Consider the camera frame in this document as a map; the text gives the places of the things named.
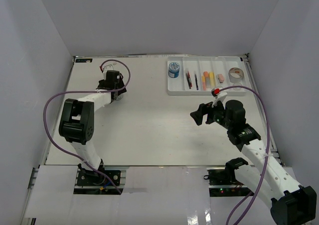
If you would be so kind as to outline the blue gel pen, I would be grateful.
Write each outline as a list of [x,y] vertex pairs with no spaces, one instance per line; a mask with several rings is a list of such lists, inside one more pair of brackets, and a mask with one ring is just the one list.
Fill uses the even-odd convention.
[[195,78],[196,90],[199,91],[198,76],[196,71],[194,71],[194,78]]

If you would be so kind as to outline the orange marker pen body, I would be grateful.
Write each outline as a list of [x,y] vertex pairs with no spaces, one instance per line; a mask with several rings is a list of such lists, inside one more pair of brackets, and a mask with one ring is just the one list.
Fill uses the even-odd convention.
[[207,87],[207,88],[211,88],[211,86],[210,86],[210,80],[209,80],[209,73],[208,73],[207,71],[204,71],[204,72],[203,72],[203,75],[204,75],[204,77],[205,77],[205,79],[206,79],[206,87]]

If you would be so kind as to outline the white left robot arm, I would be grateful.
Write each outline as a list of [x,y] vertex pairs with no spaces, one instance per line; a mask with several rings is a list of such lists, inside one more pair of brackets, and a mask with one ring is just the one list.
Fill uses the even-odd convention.
[[100,169],[102,159],[98,156],[93,142],[95,112],[117,100],[127,90],[123,75],[116,70],[104,73],[97,92],[79,99],[66,99],[59,124],[59,135],[69,142],[76,154],[83,159],[82,166],[91,169],[88,179],[95,185],[105,180],[105,172]]

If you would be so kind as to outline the large clear tape roll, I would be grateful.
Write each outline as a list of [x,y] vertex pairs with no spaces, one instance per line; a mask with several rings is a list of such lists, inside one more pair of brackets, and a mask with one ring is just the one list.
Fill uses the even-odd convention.
[[231,83],[240,83],[244,79],[244,72],[237,67],[233,67],[228,71],[229,80]]

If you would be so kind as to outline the small clear tape roll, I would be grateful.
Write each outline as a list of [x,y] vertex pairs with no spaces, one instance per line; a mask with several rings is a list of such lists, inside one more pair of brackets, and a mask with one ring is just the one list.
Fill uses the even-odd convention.
[[234,84],[232,89],[235,91],[241,91],[242,85],[241,84]]

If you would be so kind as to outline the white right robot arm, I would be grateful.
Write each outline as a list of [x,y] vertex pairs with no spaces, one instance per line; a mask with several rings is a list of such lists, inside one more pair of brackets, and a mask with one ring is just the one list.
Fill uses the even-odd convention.
[[228,161],[226,181],[246,185],[270,209],[278,225],[302,225],[316,217],[317,194],[304,187],[266,152],[257,131],[246,122],[243,104],[237,100],[200,104],[190,113],[197,125],[217,123],[227,130],[230,142],[245,156]]

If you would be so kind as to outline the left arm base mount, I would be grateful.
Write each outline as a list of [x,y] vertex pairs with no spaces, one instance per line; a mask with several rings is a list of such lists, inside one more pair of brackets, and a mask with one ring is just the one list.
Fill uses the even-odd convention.
[[100,165],[98,171],[103,175],[82,167],[78,164],[78,170],[74,185],[75,195],[120,195],[126,181],[126,170],[120,167],[106,167]]

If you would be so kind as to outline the pink correction tape dispenser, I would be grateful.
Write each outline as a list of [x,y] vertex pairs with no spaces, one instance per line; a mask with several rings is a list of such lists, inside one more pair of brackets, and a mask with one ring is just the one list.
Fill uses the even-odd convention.
[[222,74],[217,74],[217,80],[220,84],[223,84],[225,81],[225,78]]

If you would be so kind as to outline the orange capped pink highlighter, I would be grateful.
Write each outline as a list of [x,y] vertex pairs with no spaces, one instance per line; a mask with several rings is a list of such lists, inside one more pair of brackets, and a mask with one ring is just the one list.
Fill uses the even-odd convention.
[[206,79],[204,76],[201,76],[201,82],[202,82],[202,89],[203,91],[206,91],[207,90],[207,87],[206,87]]

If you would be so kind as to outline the blue jar with label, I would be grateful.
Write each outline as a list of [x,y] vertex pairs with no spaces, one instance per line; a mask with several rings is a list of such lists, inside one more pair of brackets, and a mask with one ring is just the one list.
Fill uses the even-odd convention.
[[168,76],[177,78],[179,76],[180,64],[177,62],[170,62],[168,65]]

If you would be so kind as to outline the red gel pen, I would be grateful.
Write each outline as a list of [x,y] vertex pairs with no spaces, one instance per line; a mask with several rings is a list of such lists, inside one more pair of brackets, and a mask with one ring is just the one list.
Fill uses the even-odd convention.
[[188,70],[185,72],[185,77],[186,77],[188,88],[191,89],[192,88],[192,82],[191,82],[190,73],[189,73]]

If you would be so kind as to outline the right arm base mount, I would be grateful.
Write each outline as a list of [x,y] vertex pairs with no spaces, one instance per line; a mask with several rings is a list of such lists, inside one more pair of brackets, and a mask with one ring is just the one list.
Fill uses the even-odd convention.
[[249,165],[249,163],[238,157],[228,161],[224,168],[207,169],[203,179],[209,183],[210,197],[244,197],[251,193],[246,185],[235,179],[235,170],[243,165]]

